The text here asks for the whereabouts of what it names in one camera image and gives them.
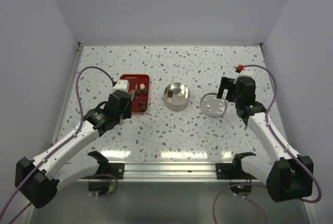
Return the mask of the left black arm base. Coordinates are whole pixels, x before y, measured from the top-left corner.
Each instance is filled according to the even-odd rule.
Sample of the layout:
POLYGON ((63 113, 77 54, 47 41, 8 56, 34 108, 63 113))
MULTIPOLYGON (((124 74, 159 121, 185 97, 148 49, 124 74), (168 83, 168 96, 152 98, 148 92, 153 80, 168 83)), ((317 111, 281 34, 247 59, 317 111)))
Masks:
POLYGON ((114 176, 116 179, 123 179, 125 172, 124 163, 111 163, 98 151, 89 152, 88 156, 94 158, 98 163, 98 168, 95 172, 95 175, 108 174, 114 176))

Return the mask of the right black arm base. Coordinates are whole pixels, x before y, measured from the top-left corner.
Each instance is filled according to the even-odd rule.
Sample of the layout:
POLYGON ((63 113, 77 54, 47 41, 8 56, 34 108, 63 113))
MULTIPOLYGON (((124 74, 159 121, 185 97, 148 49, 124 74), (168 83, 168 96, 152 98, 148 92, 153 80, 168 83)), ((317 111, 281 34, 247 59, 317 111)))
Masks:
POLYGON ((216 163, 215 173, 218 180, 247 180, 256 177, 243 171, 241 160, 245 157, 256 156, 253 152, 236 154, 231 163, 216 163))

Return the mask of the metal tweezers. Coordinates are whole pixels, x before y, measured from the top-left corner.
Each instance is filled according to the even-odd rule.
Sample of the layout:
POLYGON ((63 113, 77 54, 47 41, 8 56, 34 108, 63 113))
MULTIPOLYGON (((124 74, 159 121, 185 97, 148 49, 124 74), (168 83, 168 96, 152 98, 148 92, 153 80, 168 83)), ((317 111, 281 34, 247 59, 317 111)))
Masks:
POLYGON ((135 85, 135 88, 130 91, 130 95, 132 101, 139 96, 139 90, 137 84, 135 85))

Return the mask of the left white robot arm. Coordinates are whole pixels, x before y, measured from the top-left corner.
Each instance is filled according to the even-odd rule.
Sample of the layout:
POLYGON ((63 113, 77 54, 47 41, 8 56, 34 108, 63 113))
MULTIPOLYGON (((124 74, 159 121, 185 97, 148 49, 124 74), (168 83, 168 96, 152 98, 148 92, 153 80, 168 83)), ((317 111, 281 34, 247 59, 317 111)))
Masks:
POLYGON ((109 95, 104 107, 89 110, 65 138, 32 160, 16 164, 15 187, 36 208, 46 206, 57 194, 60 169, 79 151, 132 117, 132 96, 121 90, 109 95))

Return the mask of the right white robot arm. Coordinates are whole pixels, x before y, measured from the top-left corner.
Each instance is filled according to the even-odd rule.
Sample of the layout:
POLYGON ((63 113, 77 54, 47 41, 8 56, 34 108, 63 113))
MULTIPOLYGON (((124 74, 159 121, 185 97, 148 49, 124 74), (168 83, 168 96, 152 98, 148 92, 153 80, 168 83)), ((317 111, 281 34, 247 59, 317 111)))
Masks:
POLYGON ((217 97, 226 92, 226 100, 235 105, 236 114, 256 135, 270 158, 258 160, 253 152, 236 154, 229 173, 236 178, 252 175, 266 185, 271 199, 282 202, 311 196, 313 161, 301 156, 275 128, 267 109, 256 100, 255 81, 250 77, 222 77, 217 97))

